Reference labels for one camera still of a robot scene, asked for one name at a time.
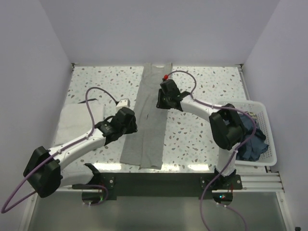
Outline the grey tank top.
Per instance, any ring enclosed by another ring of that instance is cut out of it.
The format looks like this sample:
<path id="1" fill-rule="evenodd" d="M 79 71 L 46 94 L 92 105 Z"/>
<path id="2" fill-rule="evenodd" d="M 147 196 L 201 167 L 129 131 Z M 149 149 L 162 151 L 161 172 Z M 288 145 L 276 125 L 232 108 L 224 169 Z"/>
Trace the grey tank top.
<path id="1" fill-rule="evenodd" d="M 144 65 L 133 109 L 137 132 L 126 135 L 120 163 L 161 169 L 168 110 L 158 109 L 156 104 L 162 78 L 171 71 L 172 63 Z"/>

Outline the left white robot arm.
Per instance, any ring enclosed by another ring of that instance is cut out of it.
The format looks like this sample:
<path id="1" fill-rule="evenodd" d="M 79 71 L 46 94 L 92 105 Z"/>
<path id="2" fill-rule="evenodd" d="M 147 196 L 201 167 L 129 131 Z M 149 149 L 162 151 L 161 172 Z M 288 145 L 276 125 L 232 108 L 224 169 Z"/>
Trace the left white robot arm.
<path id="1" fill-rule="evenodd" d="M 137 132 L 135 113 L 123 107 L 111 117 L 101 121 L 84 135 L 63 145 L 45 149 L 38 147 L 32 153 L 23 176 L 41 197 L 53 194 L 61 186 L 80 184 L 62 171 L 72 162 L 95 149 L 104 147 L 120 137 Z"/>

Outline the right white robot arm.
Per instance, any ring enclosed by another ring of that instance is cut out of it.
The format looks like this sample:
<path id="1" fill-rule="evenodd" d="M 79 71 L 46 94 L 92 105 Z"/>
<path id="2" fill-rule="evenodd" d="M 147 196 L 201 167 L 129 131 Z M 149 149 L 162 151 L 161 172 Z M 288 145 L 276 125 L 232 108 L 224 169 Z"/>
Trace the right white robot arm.
<path id="1" fill-rule="evenodd" d="M 156 107 L 190 113 L 210 124 L 212 137 L 219 147 L 216 166 L 219 174 L 214 177 L 214 183 L 218 188 L 226 189 L 231 184 L 230 175 L 235 173 L 235 148 L 245 135 L 244 125 L 234 106 L 198 102 L 189 92 L 180 92 L 174 80 L 168 79 L 160 83 Z"/>

